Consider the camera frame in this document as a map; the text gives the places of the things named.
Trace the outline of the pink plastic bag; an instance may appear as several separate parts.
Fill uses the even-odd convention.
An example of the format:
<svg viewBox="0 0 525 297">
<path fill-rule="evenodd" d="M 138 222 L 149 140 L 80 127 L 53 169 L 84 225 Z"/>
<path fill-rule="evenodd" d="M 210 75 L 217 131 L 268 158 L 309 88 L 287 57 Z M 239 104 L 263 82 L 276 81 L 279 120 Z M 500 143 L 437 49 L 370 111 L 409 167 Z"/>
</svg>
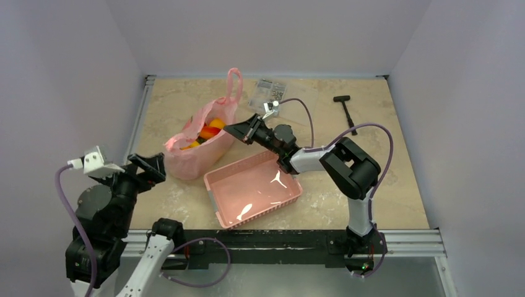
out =
<svg viewBox="0 0 525 297">
<path fill-rule="evenodd" d="M 192 180 L 208 172 L 233 144 L 224 127 L 235 122 L 242 98 L 243 77 L 237 68 L 227 74 L 224 97 L 212 100 L 195 112 L 180 133 L 165 142 L 165 171 L 181 180 Z"/>
</svg>

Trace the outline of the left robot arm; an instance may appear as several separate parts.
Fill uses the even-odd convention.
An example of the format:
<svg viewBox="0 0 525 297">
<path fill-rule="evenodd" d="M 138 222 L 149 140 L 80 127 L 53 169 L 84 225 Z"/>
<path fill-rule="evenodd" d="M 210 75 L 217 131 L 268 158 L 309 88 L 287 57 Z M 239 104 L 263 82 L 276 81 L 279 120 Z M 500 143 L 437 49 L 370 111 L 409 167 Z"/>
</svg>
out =
<svg viewBox="0 0 525 297">
<path fill-rule="evenodd" d="M 74 228 L 66 249 L 66 276 L 76 296 L 145 296 L 160 275 L 165 259 L 186 242 L 182 223 L 158 219 L 147 234 L 144 253 L 120 292 L 115 291 L 137 197 L 166 180 L 164 154 L 128 156 L 128 164 L 107 162 L 98 150 L 69 160 L 55 174 L 57 192 Z M 61 186 L 66 170 L 83 170 L 97 182 L 86 189 L 73 209 Z"/>
</svg>

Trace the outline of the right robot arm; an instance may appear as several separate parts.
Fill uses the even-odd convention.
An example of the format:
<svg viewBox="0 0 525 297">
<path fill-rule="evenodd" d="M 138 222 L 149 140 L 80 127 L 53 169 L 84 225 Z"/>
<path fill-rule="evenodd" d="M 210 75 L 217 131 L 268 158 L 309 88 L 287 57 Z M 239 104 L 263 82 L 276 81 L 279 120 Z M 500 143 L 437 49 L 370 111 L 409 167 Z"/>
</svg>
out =
<svg viewBox="0 0 525 297">
<path fill-rule="evenodd" d="M 325 147 L 300 147 L 291 126 L 280 124 L 269 128 L 259 115 L 226 125 L 224 130 L 247 145 L 257 143 L 277 155 L 277 164 L 284 173 L 326 172 L 348 199 L 349 255 L 368 250 L 376 233 L 373 194 L 380 181 L 381 167 L 364 149 L 345 135 Z"/>
</svg>

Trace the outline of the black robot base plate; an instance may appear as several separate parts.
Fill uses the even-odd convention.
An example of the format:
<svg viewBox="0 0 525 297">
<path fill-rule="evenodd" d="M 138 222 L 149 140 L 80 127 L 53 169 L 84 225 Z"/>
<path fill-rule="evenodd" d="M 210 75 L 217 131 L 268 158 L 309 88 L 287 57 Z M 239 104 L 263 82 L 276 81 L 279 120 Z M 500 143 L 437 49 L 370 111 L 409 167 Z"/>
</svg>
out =
<svg viewBox="0 0 525 297">
<path fill-rule="evenodd" d="M 375 259 L 387 253 L 376 231 L 368 250 L 350 256 L 346 230 L 186 230 L 164 270 L 208 269 L 211 264 L 323 265 L 351 272 L 374 269 Z"/>
</svg>

